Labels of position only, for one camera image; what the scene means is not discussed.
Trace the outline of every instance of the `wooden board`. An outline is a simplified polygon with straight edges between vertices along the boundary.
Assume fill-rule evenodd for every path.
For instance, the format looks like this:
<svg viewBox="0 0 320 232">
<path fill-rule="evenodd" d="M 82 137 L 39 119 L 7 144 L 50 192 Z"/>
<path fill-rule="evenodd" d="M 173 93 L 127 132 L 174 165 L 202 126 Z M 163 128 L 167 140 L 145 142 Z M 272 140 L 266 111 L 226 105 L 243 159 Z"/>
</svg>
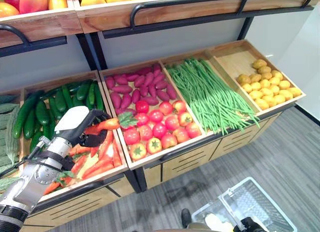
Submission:
<svg viewBox="0 0 320 232">
<path fill-rule="evenodd" d="M 164 72 L 164 74 L 166 75 L 167 82 L 171 83 L 173 85 L 173 87 L 175 88 L 175 90 L 177 92 L 177 100 L 184 100 L 183 97 L 181 97 L 181 93 L 177 90 L 176 86 L 174 85 L 173 81 L 171 80 L 169 74 L 165 71 L 164 66 L 161 64 L 161 61 L 153 60 L 153 61 L 148 61 L 148 62 L 145 62 L 145 63 L 135 64 L 135 65 L 131 65 L 131 66 L 123 66 L 123 67 L 120 67 L 120 68 L 99 71 L 100 78 L 102 80 L 102 85 L 103 85 L 103 88 L 104 88 L 104 91 L 105 91 L 105 95 L 106 95 L 106 99 L 107 99 L 107 104 L 110 107 L 110 112 L 111 112 L 113 117 L 116 117 L 117 115 L 116 115 L 115 108 L 114 108 L 114 106 L 112 104 L 112 101 L 111 101 L 111 98 L 110 98 L 110 93 L 109 93 L 109 90 L 108 90 L 107 85 L 105 83 L 104 77 L 105 76 L 109 76 L 109 75 L 114 75 L 114 74 L 124 74 L 124 73 L 135 72 L 135 71 L 137 71 L 137 70 L 139 70 L 141 68 L 151 66 L 151 65 L 153 65 L 155 63 L 159 63 L 161 65 L 162 72 Z M 133 104 L 131 104 L 129 106 L 129 108 L 135 109 L 135 106 Z M 157 106 L 150 106 L 149 110 L 151 111 L 152 109 L 157 109 L 157 108 L 158 108 L 158 105 Z M 187 111 L 191 114 L 194 122 L 199 126 L 199 128 L 201 128 L 198 120 L 194 116 L 194 114 L 191 111 L 189 106 L 187 106 Z M 126 158 L 127 164 L 128 164 L 130 169 L 135 169 L 135 168 L 141 167 L 144 164 L 150 163 L 152 161 L 155 161 L 155 160 L 161 158 L 163 155 L 165 155 L 167 153 L 170 153 L 170 152 L 174 151 L 175 149 L 181 148 L 181 147 L 186 146 L 186 145 L 188 145 L 190 143 L 198 141 L 201 138 L 203 138 L 203 136 L 205 134 L 204 131 L 201 130 L 202 136 L 190 139 L 190 140 L 188 140 L 188 141 L 186 141 L 184 143 L 178 144 L 178 145 L 176 145 L 176 146 L 174 146 L 172 148 L 164 149 L 159 153 L 156 153 L 156 154 L 153 154 L 153 155 L 148 155 L 147 157 L 145 157 L 143 159 L 140 159 L 138 161 L 132 161 L 131 158 L 130 158 L 129 150 L 128 150 L 128 147 L 126 146 L 125 139 L 123 137 L 123 133 L 122 133 L 121 129 L 118 129 L 117 132 L 118 132 L 118 135 L 119 135 L 119 138 L 120 138 L 120 142 L 121 142 L 124 154 L 125 154 L 125 158 Z"/>
<path fill-rule="evenodd" d="M 74 0 L 74 7 L 79 17 L 84 33 L 92 33 L 130 26 L 130 14 L 133 8 L 143 2 L 165 0 L 139 0 L 92 6 L 80 6 L 79 0 Z M 264 10 L 272 8 L 299 7 L 305 0 L 248 0 L 244 11 Z M 310 5 L 319 0 L 312 0 Z M 144 9 L 135 17 L 136 25 L 167 22 L 173 20 L 235 13 L 241 0 L 224 0 L 185 5 L 174 5 L 152 9 Z"/>
<path fill-rule="evenodd" d="M 83 30 L 75 12 L 73 0 L 67 0 L 67 5 L 68 8 L 65 9 L 0 18 L 0 24 L 15 27 L 31 42 L 82 33 Z M 15 34 L 0 31 L 0 48 L 21 43 Z"/>
</svg>

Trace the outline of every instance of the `wooden bin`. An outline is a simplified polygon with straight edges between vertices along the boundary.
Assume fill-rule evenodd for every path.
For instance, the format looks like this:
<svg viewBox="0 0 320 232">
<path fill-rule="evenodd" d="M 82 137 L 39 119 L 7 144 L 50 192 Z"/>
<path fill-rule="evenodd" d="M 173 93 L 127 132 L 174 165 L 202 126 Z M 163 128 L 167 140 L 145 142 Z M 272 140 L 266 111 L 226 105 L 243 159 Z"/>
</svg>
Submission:
<svg viewBox="0 0 320 232">
<path fill-rule="evenodd" d="M 151 66 L 151 65 L 156 64 L 156 63 L 160 63 L 160 65 L 162 67 L 162 72 L 164 72 L 164 74 L 166 75 L 167 81 L 169 83 L 171 83 L 173 85 L 173 87 L 175 88 L 176 93 L 177 93 L 177 100 L 184 100 L 183 97 L 181 96 L 181 93 L 179 92 L 179 90 L 176 88 L 176 86 L 174 85 L 173 81 L 171 80 L 168 72 L 164 68 L 164 66 L 161 63 L 161 61 L 153 60 L 153 61 L 148 61 L 148 62 L 145 62 L 145 63 L 139 63 L 139 64 L 135 64 L 135 65 L 130 65 L 130 66 L 123 66 L 123 67 L 119 67 L 119 68 L 115 68 L 115 69 L 99 71 L 99 74 L 100 74 L 100 77 L 101 77 L 101 80 L 102 80 L 102 85 L 103 85 L 103 88 L 104 88 L 104 91 L 105 91 L 105 94 L 106 94 L 106 99 L 107 99 L 107 102 L 108 102 L 108 105 L 110 107 L 111 114 L 112 114 L 113 117 L 116 117 L 117 115 L 116 115 L 113 103 L 111 101 L 107 85 L 105 83 L 105 76 L 114 75 L 114 74 L 124 74 L 124 73 L 135 72 L 135 71 L 137 71 L 137 70 L 139 70 L 141 68 L 148 67 L 148 66 Z M 171 148 L 168 148 L 168 149 L 164 149 L 161 152 L 158 152 L 156 154 L 149 155 L 149 156 L 147 156 L 145 158 L 142 158 L 142 159 L 140 159 L 138 161 L 132 161 L 131 160 L 128 148 L 127 148 L 126 143 L 125 143 L 125 139 L 123 137 L 123 133 L 122 133 L 120 128 L 117 130 L 119 138 L 120 138 L 120 142 L 121 142 L 121 145 L 122 145 L 122 148 L 123 148 L 123 152 L 125 154 L 125 158 L 126 158 L 127 164 L 128 164 L 130 169 L 135 169 L 135 168 L 141 167 L 141 166 L 143 166 L 143 165 L 145 165 L 147 163 L 155 161 L 155 160 L 161 158 L 162 156 L 164 156 L 165 154 L 170 153 L 170 152 L 174 151 L 175 149 L 184 147 L 184 146 L 186 146 L 188 144 L 192 144 L 192 143 L 202 139 L 205 136 L 205 132 L 203 131 L 203 129 L 202 129 L 201 125 L 199 124 L 197 118 L 194 116 L 192 110 L 190 109 L 190 107 L 188 105 L 186 105 L 186 106 L 187 106 L 186 109 L 191 114 L 194 122 L 199 126 L 202 135 L 198 136 L 196 138 L 190 139 L 190 140 L 188 140 L 186 142 L 180 143 L 180 144 L 178 144 L 178 145 L 176 145 L 174 147 L 171 147 Z M 157 107 L 158 106 L 151 106 L 150 110 L 151 109 L 155 109 Z"/>
<path fill-rule="evenodd" d="M 21 31 L 30 42 L 82 33 L 73 0 L 68 8 L 20 14 L 0 18 L 0 24 L 10 25 Z M 8 31 L 0 31 L 0 48 L 21 44 L 20 38 Z"/>
</svg>

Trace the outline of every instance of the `green cucumber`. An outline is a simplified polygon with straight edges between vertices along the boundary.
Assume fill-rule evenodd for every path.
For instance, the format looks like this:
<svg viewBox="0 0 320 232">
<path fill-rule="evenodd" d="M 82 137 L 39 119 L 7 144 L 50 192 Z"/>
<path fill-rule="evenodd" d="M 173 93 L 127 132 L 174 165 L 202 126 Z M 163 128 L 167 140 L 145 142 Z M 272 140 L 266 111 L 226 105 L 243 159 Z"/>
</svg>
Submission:
<svg viewBox="0 0 320 232">
<path fill-rule="evenodd" d="M 87 97 L 90 84 L 91 84 L 91 80 L 81 84 L 78 91 L 76 92 L 76 98 L 78 100 L 82 101 Z"/>
<path fill-rule="evenodd" d="M 65 97 L 61 89 L 59 89 L 55 95 L 55 105 L 56 108 L 62 113 L 67 109 Z"/>
<path fill-rule="evenodd" d="M 50 105 L 50 110 L 52 111 L 54 117 L 56 120 L 60 120 L 62 118 L 62 113 L 58 110 L 56 106 L 55 99 L 53 97 L 49 97 L 49 105 Z"/>
<path fill-rule="evenodd" d="M 68 88 L 66 87 L 66 85 L 61 86 L 61 88 L 62 88 L 63 97 L 64 97 L 64 99 L 66 101 L 66 104 L 68 105 L 68 108 L 69 109 L 73 108 L 74 104 L 72 102 L 72 99 L 71 99 L 71 96 L 70 96 Z"/>
<path fill-rule="evenodd" d="M 13 131 L 12 131 L 14 138 L 20 138 L 22 128 L 24 126 L 25 120 L 26 120 L 30 110 L 35 106 L 39 97 L 43 93 L 44 92 L 42 90 L 35 92 L 24 102 L 24 104 L 20 108 L 18 115 L 17 115 L 17 119 L 16 119 L 14 127 L 13 127 Z"/>
<path fill-rule="evenodd" d="M 39 101 L 35 108 L 35 116 L 41 125 L 50 123 L 49 113 L 44 101 Z"/>
<path fill-rule="evenodd" d="M 32 109 L 23 126 L 23 135 L 25 139 L 31 139 L 35 133 L 35 110 Z"/>
</svg>

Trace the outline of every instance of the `carrot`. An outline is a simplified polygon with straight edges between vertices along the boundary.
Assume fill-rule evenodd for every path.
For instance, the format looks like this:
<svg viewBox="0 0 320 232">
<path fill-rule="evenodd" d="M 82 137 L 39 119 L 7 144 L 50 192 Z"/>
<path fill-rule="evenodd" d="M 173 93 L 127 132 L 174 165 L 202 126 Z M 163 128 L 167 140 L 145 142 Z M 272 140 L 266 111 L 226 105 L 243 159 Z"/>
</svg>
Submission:
<svg viewBox="0 0 320 232">
<path fill-rule="evenodd" d="M 113 161 L 113 165 L 114 167 L 118 167 L 118 166 L 121 166 L 122 165 L 122 162 L 121 162 L 121 158 L 120 158 L 120 155 L 119 155 L 119 152 L 118 152 L 118 148 L 117 148 L 117 144 L 116 144 L 116 140 L 114 139 L 113 142 L 112 142 L 112 148 L 113 148 L 113 158 L 112 158 L 112 161 Z"/>
<path fill-rule="evenodd" d="M 56 188 L 58 188 L 60 186 L 60 183 L 58 182 L 53 182 L 52 184 L 49 185 L 49 187 L 46 188 L 46 190 L 44 191 L 43 195 L 46 195 L 48 193 L 53 192 Z"/>
</svg>

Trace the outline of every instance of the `potato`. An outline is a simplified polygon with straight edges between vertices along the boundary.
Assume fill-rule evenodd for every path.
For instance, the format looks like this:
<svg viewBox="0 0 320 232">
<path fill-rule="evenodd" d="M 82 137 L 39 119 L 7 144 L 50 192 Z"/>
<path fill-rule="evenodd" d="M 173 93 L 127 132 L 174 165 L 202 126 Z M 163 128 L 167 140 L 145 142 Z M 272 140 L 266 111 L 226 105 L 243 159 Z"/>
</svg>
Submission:
<svg viewBox="0 0 320 232">
<path fill-rule="evenodd" d="M 262 109 L 262 110 L 265 110 L 265 109 L 268 109 L 269 108 L 269 104 L 261 99 L 261 98 L 257 98 L 255 99 L 255 103 Z"/>
<path fill-rule="evenodd" d="M 258 82 L 251 83 L 252 90 L 260 90 L 261 84 Z"/>
<path fill-rule="evenodd" d="M 273 77 L 279 78 L 280 81 L 282 81 L 284 79 L 284 76 L 282 75 L 282 73 L 277 71 L 277 70 L 272 70 L 271 74 L 272 74 Z"/>
<path fill-rule="evenodd" d="M 271 67 L 268 67 L 268 66 L 264 66 L 258 69 L 259 74 L 270 73 L 270 72 L 271 72 Z"/>
<path fill-rule="evenodd" d="M 287 88 L 289 88 L 289 87 L 290 87 L 290 82 L 287 81 L 287 80 L 281 81 L 281 82 L 279 83 L 279 88 L 280 88 L 280 90 L 281 90 L 281 89 L 287 89 Z"/>
<path fill-rule="evenodd" d="M 267 65 L 267 63 L 265 60 L 258 59 L 252 64 L 252 67 L 255 69 L 259 69 L 260 67 L 264 67 L 266 65 Z"/>
<path fill-rule="evenodd" d="M 267 79 L 263 79 L 260 81 L 261 88 L 269 88 L 270 82 Z"/>
<path fill-rule="evenodd" d="M 287 88 L 287 90 L 293 94 L 294 98 L 300 96 L 302 93 L 299 88 Z"/>
<path fill-rule="evenodd" d="M 261 74 L 251 74 L 250 76 L 251 82 L 259 82 L 261 80 Z"/>
</svg>

